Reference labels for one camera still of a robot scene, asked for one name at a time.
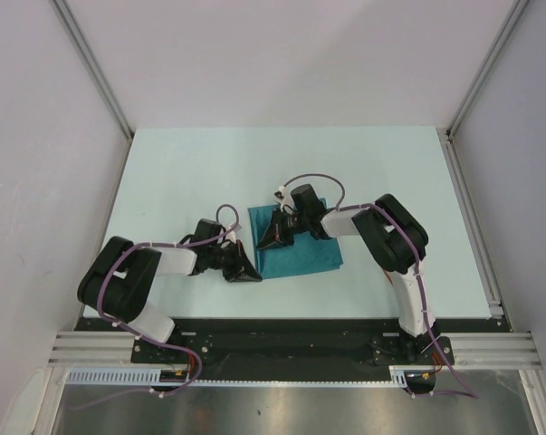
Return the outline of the teal satin napkin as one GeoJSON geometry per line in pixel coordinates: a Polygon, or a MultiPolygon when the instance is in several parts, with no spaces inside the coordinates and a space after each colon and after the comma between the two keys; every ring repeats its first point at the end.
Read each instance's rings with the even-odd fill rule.
{"type": "Polygon", "coordinates": [[[279,207],[268,205],[248,208],[255,267],[263,279],[330,272],[343,265],[336,239],[315,240],[308,232],[296,235],[292,246],[258,250],[257,242],[264,235],[275,210],[279,210],[279,207]]]}

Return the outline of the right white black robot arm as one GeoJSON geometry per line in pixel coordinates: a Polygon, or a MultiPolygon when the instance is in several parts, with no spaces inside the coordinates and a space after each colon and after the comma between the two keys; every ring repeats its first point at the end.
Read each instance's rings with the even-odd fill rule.
{"type": "Polygon", "coordinates": [[[256,248],[290,247],[302,233],[316,240],[360,237],[393,286],[398,322],[408,334],[400,341],[402,356],[410,363],[422,363],[429,357],[434,349],[430,338],[439,332],[436,318],[428,309],[421,273],[428,235],[407,209],[391,194],[373,203],[327,208],[310,184],[293,189],[289,201],[283,188],[275,196],[280,207],[272,212],[256,248]]]}

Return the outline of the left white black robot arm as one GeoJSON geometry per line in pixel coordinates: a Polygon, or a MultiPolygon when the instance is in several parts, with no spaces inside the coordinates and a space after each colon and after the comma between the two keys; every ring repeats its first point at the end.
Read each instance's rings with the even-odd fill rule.
{"type": "Polygon", "coordinates": [[[148,300],[152,284],[158,275],[198,276],[207,270],[221,272],[228,283],[263,280],[234,229],[203,218],[194,233],[173,245],[137,246],[112,237],[81,280],[77,296],[114,326],[152,340],[151,351],[170,363],[181,355],[183,341],[173,334],[175,322],[148,300]]]}

